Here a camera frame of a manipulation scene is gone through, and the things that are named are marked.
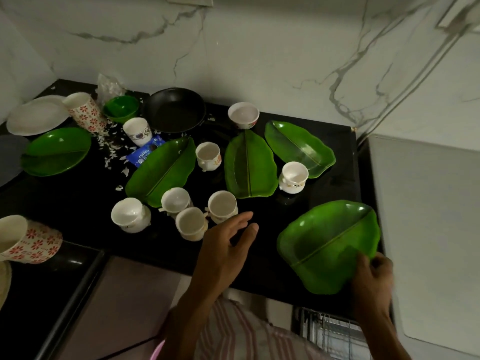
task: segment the hand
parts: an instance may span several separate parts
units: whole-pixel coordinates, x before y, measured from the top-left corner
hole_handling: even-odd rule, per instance
[[[393,264],[381,253],[374,260],[378,266],[370,265],[369,258],[358,253],[357,271],[352,280],[354,312],[357,321],[365,316],[381,315],[390,318],[390,301],[393,289]]]
[[[240,213],[205,232],[190,283],[195,296],[215,301],[237,278],[257,236],[256,223],[247,227],[253,215],[253,212]],[[239,242],[233,247],[230,239],[238,230],[246,227]]]

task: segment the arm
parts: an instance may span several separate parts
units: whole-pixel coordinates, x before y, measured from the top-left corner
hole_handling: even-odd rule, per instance
[[[370,265],[367,256],[359,253],[357,272],[352,281],[354,313],[367,339],[375,360],[411,360],[390,320],[392,300],[392,261],[377,253],[377,267]]]
[[[205,232],[190,286],[172,311],[165,345],[157,360],[189,360],[213,303],[241,271],[258,225],[248,221],[252,212],[243,212]],[[230,239],[243,232],[235,247]]]

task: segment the person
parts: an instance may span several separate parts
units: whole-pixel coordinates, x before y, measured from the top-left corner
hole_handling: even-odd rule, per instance
[[[258,224],[248,224],[252,217],[253,212],[243,212],[205,232],[190,285],[171,312],[156,360],[331,359],[315,344],[222,297],[257,236]],[[232,246],[230,239],[242,229]],[[410,360],[389,316],[392,262],[380,253],[375,258],[378,265],[373,267],[367,256],[358,255],[352,280],[354,315],[375,360]]]

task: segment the striped clothing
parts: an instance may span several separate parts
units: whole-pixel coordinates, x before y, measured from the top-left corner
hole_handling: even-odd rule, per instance
[[[316,345],[260,320],[237,302],[217,299],[200,333],[195,360],[330,360]]]

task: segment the person's left hand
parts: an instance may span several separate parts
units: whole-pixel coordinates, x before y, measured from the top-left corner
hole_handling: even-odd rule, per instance
[[[253,212],[240,213],[205,232],[189,287],[199,299],[215,301],[237,278],[257,236],[256,223],[247,227],[253,215]],[[246,227],[233,247],[230,239]]]

